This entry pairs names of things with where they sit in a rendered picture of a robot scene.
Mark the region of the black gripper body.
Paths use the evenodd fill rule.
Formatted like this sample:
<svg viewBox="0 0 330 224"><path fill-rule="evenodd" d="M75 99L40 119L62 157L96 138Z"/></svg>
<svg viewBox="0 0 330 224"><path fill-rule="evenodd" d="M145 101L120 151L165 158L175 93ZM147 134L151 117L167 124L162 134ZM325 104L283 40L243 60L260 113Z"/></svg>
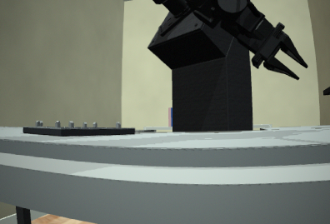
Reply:
<svg viewBox="0 0 330 224"><path fill-rule="evenodd" d="M275 57L275 55L278 53L281 48L281 41L286 35L286 33L282 31L284 28L285 26L279 22L268 36L266 41L263 43L263 45L258 49L252 58L252 64L255 68L259 69L259 66L263 61L263 66L266 68L266 61L269 59L269 57L271 55Z"/></svg>

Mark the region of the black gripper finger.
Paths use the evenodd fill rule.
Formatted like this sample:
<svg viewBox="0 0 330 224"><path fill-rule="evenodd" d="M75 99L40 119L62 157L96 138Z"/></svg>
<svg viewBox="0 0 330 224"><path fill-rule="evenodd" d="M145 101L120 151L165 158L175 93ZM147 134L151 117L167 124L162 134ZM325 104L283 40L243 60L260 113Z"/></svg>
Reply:
<svg viewBox="0 0 330 224"><path fill-rule="evenodd" d="M273 55L271 55L270 58L266 61L266 69L274 72L280 72L299 80L299 77L294 72L292 72L288 67L278 61Z"/></svg>
<svg viewBox="0 0 330 224"><path fill-rule="evenodd" d="M291 38L287 34L284 36L284 38L281 41L281 50L283 52L285 52L293 60L295 60L296 62L298 62L305 68L308 68L308 65L304 62L302 57L299 55L297 49L293 45Z"/></svg>

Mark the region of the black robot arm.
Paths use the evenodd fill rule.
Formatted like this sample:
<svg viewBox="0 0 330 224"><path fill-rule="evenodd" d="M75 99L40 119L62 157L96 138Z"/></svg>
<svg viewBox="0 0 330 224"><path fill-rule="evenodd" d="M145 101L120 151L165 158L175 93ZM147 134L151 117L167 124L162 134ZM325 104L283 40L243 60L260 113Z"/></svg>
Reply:
<svg viewBox="0 0 330 224"><path fill-rule="evenodd" d="M220 27L234 36L240 44L255 54L275 28L256 8L250 9L247 0L153 0L172 14L158 31L166 35L192 11L202 22L214 29ZM236 22L235 22L236 21ZM236 25L237 24L237 25ZM234 27L237 26L237 27ZM240 33L240 34L239 34Z"/></svg>

